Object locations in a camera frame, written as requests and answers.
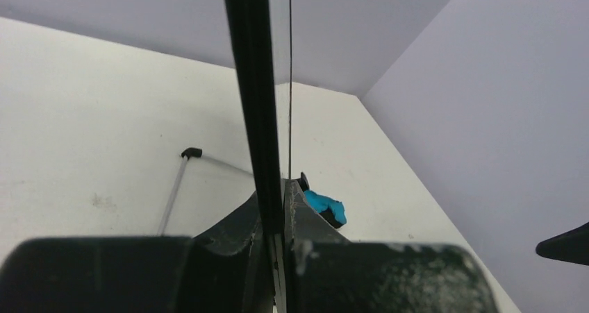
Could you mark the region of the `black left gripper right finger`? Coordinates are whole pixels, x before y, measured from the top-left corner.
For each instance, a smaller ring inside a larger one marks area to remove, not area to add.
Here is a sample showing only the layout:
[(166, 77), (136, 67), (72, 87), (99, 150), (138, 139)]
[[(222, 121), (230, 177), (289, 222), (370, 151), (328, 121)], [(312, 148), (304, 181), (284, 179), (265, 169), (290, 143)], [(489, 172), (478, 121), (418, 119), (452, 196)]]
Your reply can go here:
[(352, 242), (285, 183), (287, 312), (497, 312), (475, 259), (448, 244)]

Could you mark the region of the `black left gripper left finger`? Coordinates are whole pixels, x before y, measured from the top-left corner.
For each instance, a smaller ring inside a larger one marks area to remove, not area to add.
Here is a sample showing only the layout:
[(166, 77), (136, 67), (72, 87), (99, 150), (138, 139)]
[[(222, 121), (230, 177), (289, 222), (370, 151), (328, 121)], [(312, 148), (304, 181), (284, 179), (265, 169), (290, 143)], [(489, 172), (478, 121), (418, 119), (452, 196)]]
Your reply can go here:
[(271, 312), (258, 199), (196, 237), (54, 237), (1, 267), (2, 312)]

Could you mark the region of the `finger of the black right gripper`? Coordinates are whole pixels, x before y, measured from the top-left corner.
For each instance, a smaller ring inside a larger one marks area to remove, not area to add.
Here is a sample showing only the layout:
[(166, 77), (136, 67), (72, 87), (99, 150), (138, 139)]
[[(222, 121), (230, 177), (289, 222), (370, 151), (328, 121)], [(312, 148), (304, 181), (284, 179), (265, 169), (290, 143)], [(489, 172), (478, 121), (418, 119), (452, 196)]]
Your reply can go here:
[(540, 257), (588, 266), (588, 223), (536, 246)]

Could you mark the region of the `blue whiteboard eraser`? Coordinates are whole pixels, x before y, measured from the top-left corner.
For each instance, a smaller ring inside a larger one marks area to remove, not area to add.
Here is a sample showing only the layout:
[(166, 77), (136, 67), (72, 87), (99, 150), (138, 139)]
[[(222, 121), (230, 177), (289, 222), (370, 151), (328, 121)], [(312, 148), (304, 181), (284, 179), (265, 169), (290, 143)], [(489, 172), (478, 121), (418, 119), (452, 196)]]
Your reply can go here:
[(335, 229), (340, 229), (347, 224), (345, 207), (341, 201), (314, 192), (309, 185), (304, 172), (300, 173), (297, 179), (300, 188), (303, 190), (309, 206), (316, 211), (325, 221)]

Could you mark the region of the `small black-framed whiteboard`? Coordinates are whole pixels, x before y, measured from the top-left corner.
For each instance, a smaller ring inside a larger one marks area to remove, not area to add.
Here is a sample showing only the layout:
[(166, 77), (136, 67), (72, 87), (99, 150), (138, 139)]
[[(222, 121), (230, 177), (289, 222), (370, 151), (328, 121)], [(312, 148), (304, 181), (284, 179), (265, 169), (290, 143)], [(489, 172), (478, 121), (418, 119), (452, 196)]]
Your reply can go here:
[(289, 133), (292, 83), (291, 0), (224, 0), (235, 71), (278, 312), (287, 312), (280, 137)]

